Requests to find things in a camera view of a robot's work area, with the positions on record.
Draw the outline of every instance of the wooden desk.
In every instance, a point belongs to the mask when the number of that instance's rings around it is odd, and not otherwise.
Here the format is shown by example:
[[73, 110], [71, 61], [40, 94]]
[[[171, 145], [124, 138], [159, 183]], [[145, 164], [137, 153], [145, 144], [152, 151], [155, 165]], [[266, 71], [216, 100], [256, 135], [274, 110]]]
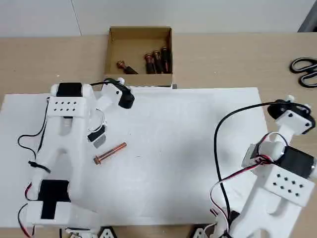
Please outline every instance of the wooden desk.
[[[297, 83], [288, 71], [292, 59], [317, 57], [316, 33], [173, 35], [173, 71], [178, 88], [258, 87], [262, 101], [292, 94], [317, 112], [317, 91]], [[49, 92], [60, 81], [102, 80], [106, 37], [0, 39], [0, 102], [5, 93]], [[266, 117], [270, 129], [272, 119]], [[295, 147], [317, 155], [317, 129], [295, 138]], [[302, 212], [292, 237], [314, 234], [317, 192]], [[190, 226], [118, 227], [118, 238], [185, 238]], [[58, 236], [42, 229], [37, 237]], [[0, 238], [22, 237], [18, 229]]]

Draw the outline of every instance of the white wall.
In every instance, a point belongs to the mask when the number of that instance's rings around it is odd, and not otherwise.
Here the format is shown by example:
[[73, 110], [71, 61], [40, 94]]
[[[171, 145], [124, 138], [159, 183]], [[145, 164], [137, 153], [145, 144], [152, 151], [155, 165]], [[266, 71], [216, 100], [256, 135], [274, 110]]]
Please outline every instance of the white wall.
[[70, 0], [0, 0], [0, 36], [79, 36]]
[[104, 34], [111, 25], [169, 25], [175, 32], [296, 32], [314, 2], [0, 0], [0, 36]]

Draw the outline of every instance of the wire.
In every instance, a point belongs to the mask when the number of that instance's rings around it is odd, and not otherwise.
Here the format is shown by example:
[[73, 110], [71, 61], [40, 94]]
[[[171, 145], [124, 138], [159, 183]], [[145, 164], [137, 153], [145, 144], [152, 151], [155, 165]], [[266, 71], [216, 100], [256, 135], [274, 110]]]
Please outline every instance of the wire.
[[46, 123], [46, 115], [47, 115], [47, 112], [48, 112], [48, 106], [49, 106], [49, 100], [47, 99], [47, 104], [46, 104], [46, 109], [45, 109], [45, 114], [44, 114], [44, 121], [43, 121], [43, 124], [42, 124], [42, 127], [40, 129], [40, 131], [34, 135], [21, 135], [19, 136], [18, 138], [18, 145], [24, 149], [27, 149], [27, 150], [30, 150], [32, 151], [33, 155], [34, 155], [34, 160], [36, 160], [36, 153], [33, 149], [31, 149], [30, 147], [27, 147], [27, 146], [24, 146], [24, 145], [21, 145], [21, 142], [20, 140], [23, 138], [23, 137], [36, 137], [38, 136], [39, 134], [41, 134], [41, 132], [43, 131], [44, 127], [45, 127], [45, 123]]
[[102, 81], [102, 82], [91, 83], [90, 85], [91, 85], [91, 86], [96, 86], [96, 85], [101, 85], [101, 84], [107, 85], [107, 84], [109, 84], [109, 83], [111, 83], [111, 84], [117, 86], [118, 88], [131, 91], [127, 86], [121, 84], [120, 81], [114, 80], [113, 78], [106, 78], [106, 79], [105, 79], [104, 81]]
[[[45, 114], [44, 114], [44, 121], [43, 121], [43, 123], [42, 123], [42, 126], [41, 126], [40, 131], [39, 131], [38, 133], [34, 134], [34, 135], [27, 135], [27, 134], [21, 135], [21, 136], [19, 136], [18, 139], [17, 139], [17, 143], [18, 143], [18, 145], [19, 145], [20, 147], [32, 151], [32, 153], [33, 153], [33, 155], [34, 155], [34, 161], [36, 160], [36, 153], [35, 153], [35, 151], [34, 151], [32, 148], [30, 148], [30, 147], [21, 145], [20, 140], [21, 140], [23, 137], [36, 137], [36, 136], [38, 136], [39, 134], [41, 134], [41, 132], [42, 132], [42, 131], [44, 130], [44, 128], [45, 128], [46, 115], [47, 115], [48, 107], [49, 107], [49, 98], [47, 98], [47, 104], [46, 104]], [[29, 183], [29, 185], [26, 187], [26, 189], [25, 189], [25, 191], [24, 191], [24, 197], [25, 197], [26, 200], [28, 200], [28, 201], [34, 201], [34, 200], [29, 199], [28, 196], [27, 196], [28, 191], [30, 190], [31, 186], [32, 186], [32, 183]], [[28, 231], [26, 230], [26, 228], [23, 226], [23, 224], [22, 224], [22, 222], [21, 222], [21, 220], [20, 220], [21, 211], [22, 211], [23, 208], [25, 208], [27, 205], [28, 205], [28, 203], [25, 203], [25, 204], [20, 208], [20, 210], [18, 211], [17, 218], [18, 218], [18, 223], [19, 223], [19, 226], [20, 226], [22, 232], [25, 234], [26, 237], [31, 238], [31, 237], [33, 237], [34, 234], [35, 234], [35, 226], [33, 226], [33, 228], [32, 228], [32, 234], [30, 235], [30, 234], [28, 233]]]
[[230, 180], [230, 179], [236, 177], [237, 175], [239, 175], [239, 174], [241, 174], [241, 173], [244, 173], [244, 172], [246, 172], [246, 171], [255, 169], [257, 166], [259, 166], [259, 165], [265, 165], [265, 164], [271, 164], [271, 161], [269, 161], [269, 160], [264, 160], [264, 159], [259, 159], [259, 161], [258, 161], [256, 164], [251, 165], [251, 166], [248, 166], [248, 167], [245, 167], [245, 168], [243, 168], [243, 169], [241, 169], [241, 170], [238, 170], [238, 171], [232, 173], [231, 175], [229, 175], [229, 176], [223, 178], [221, 181], [218, 181], [217, 183], [215, 183], [214, 186], [212, 186], [212, 187], [210, 188], [210, 190], [209, 190], [209, 199], [210, 199], [212, 205], [215, 206], [215, 207], [218, 209], [218, 211], [223, 215], [223, 217], [224, 217], [224, 219], [225, 219], [225, 221], [226, 221], [226, 230], [227, 230], [227, 231], [229, 231], [229, 228], [230, 228], [230, 227], [229, 227], [229, 220], [228, 220], [228, 217], [227, 217], [226, 213], [225, 213], [225, 212], [216, 204], [216, 202], [213, 200], [213, 198], [212, 198], [212, 191], [213, 191], [213, 189], [214, 189], [218, 184], [222, 184], [223, 182], [228, 181], [228, 180]]
[[23, 208], [25, 208], [27, 205], [28, 205], [28, 204], [25, 203], [25, 204], [20, 208], [20, 210], [19, 210], [19, 212], [18, 212], [18, 223], [19, 223], [19, 226], [20, 226], [22, 232], [25, 234], [25, 236], [28, 237], [28, 238], [31, 238], [31, 237], [34, 235], [35, 226], [33, 226], [32, 235], [30, 235], [30, 234], [28, 233], [28, 231], [26, 230], [26, 228], [23, 226], [23, 224], [22, 224], [22, 222], [21, 222], [21, 220], [20, 220], [21, 211], [22, 211]]
[[205, 226], [204, 233], [205, 233], [206, 236], [207, 236], [207, 234], [206, 234], [207, 229], [210, 228], [210, 227], [214, 227], [215, 225], [217, 225], [217, 222]]
[[283, 141], [284, 141], [284, 143], [285, 143], [285, 146], [288, 146], [288, 142], [287, 142], [287, 140], [285, 139], [285, 137], [284, 137], [283, 135], [281, 135], [281, 134], [278, 133], [277, 131], [272, 131], [272, 132], [269, 132], [269, 133], [265, 134], [265, 135], [262, 137], [262, 139], [259, 141], [259, 143], [258, 143], [258, 145], [257, 145], [257, 154], [258, 154], [258, 155], [260, 154], [260, 146], [261, 146], [261, 144], [265, 141], [266, 138], [270, 137], [270, 136], [273, 135], [273, 134], [279, 135], [279, 136], [283, 139]]
[[[231, 117], [232, 115], [248, 110], [248, 109], [252, 109], [252, 108], [258, 108], [258, 107], [263, 107], [263, 106], [268, 106], [268, 105], [294, 105], [297, 107], [301, 107], [303, 109], [307, 110], [307, 114], [310, 115], [311, 114], [311, 109], [303, 104], [299, 104], [299, 103], [292, 103], [292, 102], [267, 102], [267, 103], [260, 103], [260, 104], [255, 104], [255, 105], [251, 105], [251, 106], [247, 106], [244, 108], [239, 108], [235, 111], [230, 112], [229, 114], [227, 114], [224, 118], [222, 118], [220, 120], [220, 122], [218, 123], [215, 132], [214, 132], [214, 137], [213, 137], [213, 153], [214, 153], [214, 161], [215, 161], [215, 165], [216, 165], [216, 171], [217, 171], [217, 176], [218, 176], [218, 180], [221, 181], [221, 173], [220, 173], [220, 168], [219, 168], [219, 161], [218, 161], [218, 155], [217, 155], [217, 135], [218, 135], [218, 131], [220, 129], [220, 126], [223, 124], [223, 122], [228, 119], [229, 117]], [[230, 209], [230, 203], [228, 200], [228, 196], [227, 193], [224, 189], [224, 186], [222, 184], [220, 184], [221, 187], [221, 191], [226, 203], [226, 209], [227, 209], [227, 216], [228, 216], [228, 220], [229, 223], [231, 222], [231, 209]]]
[[99, 131], [99, 130], [101, 129], [101, 127], [104, 125], [104, 122], [105, 122], [105, 114], [104, 114], [104, 112], [103, 112], [102, 110], [98, 109], [98, 108], [96, 108], [96, 111], [101, 112], [102, 115], [103, 115], [103, 118], [102, 118], [102, 120], [101, 120], [100, 125], [97, 127], [97, 129], [95, 129], [95, 130], [90, 130], [90, 129], [88, 129], [88, 132], [90, 132], [90, 133], [94, 133], [94, 132]]

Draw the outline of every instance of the black cable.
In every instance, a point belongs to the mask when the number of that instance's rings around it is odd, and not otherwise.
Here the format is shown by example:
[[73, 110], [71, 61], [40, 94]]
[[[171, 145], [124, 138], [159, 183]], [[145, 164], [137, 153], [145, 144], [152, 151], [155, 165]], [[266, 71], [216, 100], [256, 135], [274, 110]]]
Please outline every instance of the black cable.
[[44, 129], [44, 127], [45, 127], [46, 114], [47, 114], [47, 112], [48, 112], [48, 106], [49, 106], [49, 101], [47, 100], [47, 105], [46, 105], [45, 114], [44, 114], [44, 120], [43, 120], [43, 124], [42, 124], [42, 127], [41, 127], [40, 131], [39, 131], [38, 133], [34, 134], [34, 135], [27, 135], [27, 134], [25, 134], [25, 135], [19, 136], [19, 138], [18, 138], [18, 145], [21, 146], [21, 147], [24, 148], [24, 149], [27, 149], [27, 150], [32, 151], [32, 153], [33, 153], [33, 155], [34, 155], [34, 160], [36, 160], [36, 153], [35, 153], [35, 151], [34, 151], [33, 149], [31, 149], [30, 147], [26, 147], [26, 146], [24, 146], [24, 145], [21, 145], [20, 140], [21, 140], [23, 137], [36, 137], [36, 136], [38, 136], [39, 134], [41, 134], [41, 132], [43, 131], [43, 129]]
[[[222, 180], [221, 178], [221, 173], [220, 173], [220, 168], [219, 168], [219, 161], [218, 161], [218, 155], [217, 155], [217, 135], [218, 135], [218, 131], [220, 129], [220, 126], [223, 124], [223, 122], [228, 119], [230, 116], [236, 114], [236, 113], [239, 113], [239, 112], [242, 112], [242, 111], [245, 111], [245, 110], [248, 110], [248, 109], [252, 109], [252, 108], [258, 108], [258, 107], [263, 107], [263, 106], [269, 106], [269, 105], [289, 105], [289, 104], [292, 104], [294, 106], [297, 106], [297, 107], [301, 107], [303, 109], [306, 109], [307, 110], [307, 114], [310, 115], [311, 113], [311, 109], [303, 104], [299, 104], [299, 103], [292, 103], [292, 102], [267, 102], [267, 103], [260, 103], [260, 104], [255, 104], [255, 105], [251, 105], [251, 106], [247, 106], [247, 107], [244, 107], [244, 108], [240, 108], [240, 109], [237, 109], [233, 112], [230, 112], [229, 114], [227, 114], [224, 118], [222, 118], [220, 120], [220, 122], [218, 123], [216, 129], [215, 129], [215, 132], [214, 132], [214, 137], [213, 137], [213, 153], [214, 153], [214, 161], [215, 161], [215, 165], [216, 165], [216, 170], [217, 170], [217, 176], [218, 176], [218, 179], [219, 181]], [[225, 200], [225, 203], [226, 203], [226, 209], [227, 209], [227, 216], [228, 216], [228, 222], [229, 222], [229, 226], [231, 225], [231, 209], [230, 209], [230, 204], [229, 204], [229, 200], [228, 200], [228, 196], [227, 196], [227, 193], [224, 189], [224, 186], [223, 184], [221, 183], [220, 184], [220, 187], [221, 187], [221, 191], [222, 191], [222, 194], [223, 194], [223, 197], [224, 197], [224, 200]]]
[[[23, 208], [25, 208], [27, 205], [28, 205], [28, 204], [25, 203], [25, 204], [19, 209], [17, 216], [18, 216], [18, 223], [19, 223], [19, 226], [20, 226], [22, 232], [25, 234], [26, 237], [30, 238], [31, 236], [28, 234], [26, 228], [23, 226], [23, 224], [22, 224], [22, 222], [21, 222], [21, 220], [20, 220], [21, 211], [22, 211]], [[34, 232], [35, 232], [35, 226], [33, 226], [32, 235], [34, 234]]]
[[[46, 122], [46, 115], [47, 115], [47, 112], [48, 112], [48, 107], [49, 107], [49, 98], [47, 98], [47, 104], [46, 104], [46, 108], [45, 108], [44, 120], [43, 120], [43, 124], [42, 124], [42, 127], [41, 127], [40, 131], [39, 131], [38, 133], [34, 134], [34, 135], [27, 135], [27, 134], [25, 134], [25, 135], [19, 136], [19, 138], [18, 138], [18, 145], [19, 145], [20, 147], [24, 148], [24, 149], [27, 149], [27, 150], [32, 151], [32, 153], [33, 153], [33, 155], [34, 155], [34, 161], [29, 161], [29, 162], [28, 162], [32, 167], [34, 167], [34, 168], [40, 168], [40, 169], [45, 170], [47, 173], [51, 173], [51, 171], [50, 171], [49, 168], [47, 168], [47, 167], [45, 167], [45, 166], [43, 166], [43, 165], [40, 165], [40, 164], [38, 164], [38, 163], [35, 162], [35, 160], [36, 160], [35, 150], [33, 150], [33, 149], [30, 148], [30, 147], [21, 145], [21, 142], [20, 142], [20, 140], [21, 140], [23, 137], [36, 137], [36, 136], [38, 136], [39, 134], [41, 134], [41, 132], [42, 132], [42, 131], [45, 129], [45, 127], [46, 127], [46, 123], [45, 123], [45, 122]], [[41, 136], [41, 142], [40, 142], [39, 149], [40, 149], [40, 147], [42, 146], [43, 136], [44, 136], [44, 133], [43, 133], [42, 136]]]
[[130, 89], [129, 89], [127, 86], [121, 84], [120, 81], [114, 80], [113, 78], [106, 78], [106, 79], [105, 79], [104, 81], [102, 81], [102, 82], [91, 83], [90, 85], [91, 85], [91, 86], [96, 86], [96, 85], [101, 85], [101, 84], [107, 85], [107, 84], [109, 84], [109, 83], [111, 83], [111, 84], [117, 86], [119, 89], [124, 89], [124, 90], [130, 91]]

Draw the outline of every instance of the bolt head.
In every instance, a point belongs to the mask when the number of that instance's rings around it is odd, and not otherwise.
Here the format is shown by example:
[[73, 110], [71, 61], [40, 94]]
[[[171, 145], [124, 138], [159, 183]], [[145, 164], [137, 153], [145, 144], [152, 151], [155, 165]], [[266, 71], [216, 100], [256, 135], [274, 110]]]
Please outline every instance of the bolt head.
[[99, 158], [97, 156], [94, 158], [94, 162], [95, 162], [96, 165], [100, 164], [100, 160], [99, 160]]

